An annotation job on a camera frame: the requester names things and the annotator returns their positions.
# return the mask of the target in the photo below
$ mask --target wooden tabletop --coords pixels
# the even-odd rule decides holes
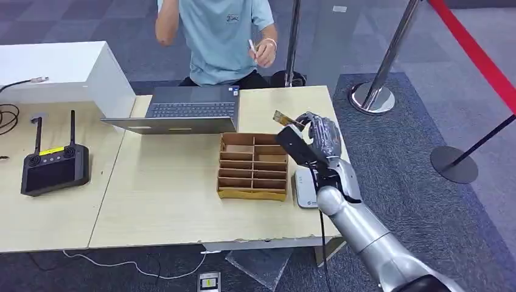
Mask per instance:
[[[150,96],[138,97],[143,117]],[[239,132],[278,133],[275,110],[312,111],[337,123],[325,86],[241,91]],[[220,135],[145,135],[129,131],[120,147],[90,248],[306,238],[321,235],[316,209],[287,200],[219,199]],[[349,161],[343,144],[343,159]],[[290,159],[290,175],[296,164]],[[326,235],[340,236],[325,217]]]
[[[0,160],[0,252],[87,248],[122,132],[102,123],[92,102],[19,108],[19,124],[0,136],[0,156],[10,157]],[[91,154],[91,181],[36,198],[20,194],[23,159],[34,152],[36,138],[30,118],[36,113],[47,115],[41,139],[45,150],[69,144],[70,110],[75,110],[76,142],[87,146]]]

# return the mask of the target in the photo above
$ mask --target cardboard organizer box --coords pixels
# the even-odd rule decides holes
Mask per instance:
[[[274,134],[225,133],[220,141],[220,198],[285,201],[288,155]]]

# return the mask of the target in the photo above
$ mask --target wristband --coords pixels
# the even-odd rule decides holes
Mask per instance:
[[[277,43],[275,40],[273,40],[272,38],[264,38],[263,39],[264,41],[271,41],[273,42],[273,45],[274,45],[274,51],[277,51]]]

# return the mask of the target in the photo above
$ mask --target stanchion post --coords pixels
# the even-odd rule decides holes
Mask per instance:
[[[445,179],[455,183],[468,184],[473,182],[478,176],[478,167],[473,158],[470,157],[471,153],[514,120],[516,120],[516,116],[511,115],[465,152],[450,146],[435,148],[430,155],[430,161],[435,171]]]
[[[301,0],[294,0],[292,8],[292,22],[290,24],[290,38],[288,39],[287,70],[285,70],[285,87],[292,87],[294,77],[294,62],[296,61],[296,48],[298,45],[299,12]]]
[[[396,29],[391,44],[383,57],[382,64],[372,82],[355,85],[349,94],[349,101],[357,110],[365,114],[380,115],[394,107],[394,94],[383,86],[392,64],[396,59],[402,41],[410,28],[411,20],[421,0],[410,0]]]

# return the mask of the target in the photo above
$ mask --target table leg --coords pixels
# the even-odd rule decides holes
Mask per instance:
[[[326,243],[326,260],[330,260],[344,245],[346,245],[346,241],[342,237],[334,237],[330,239]],[[315,251],[315,262],[317,263],[317,267],[320,268],[324,264],[323,247],[314,246],[313,251]]]

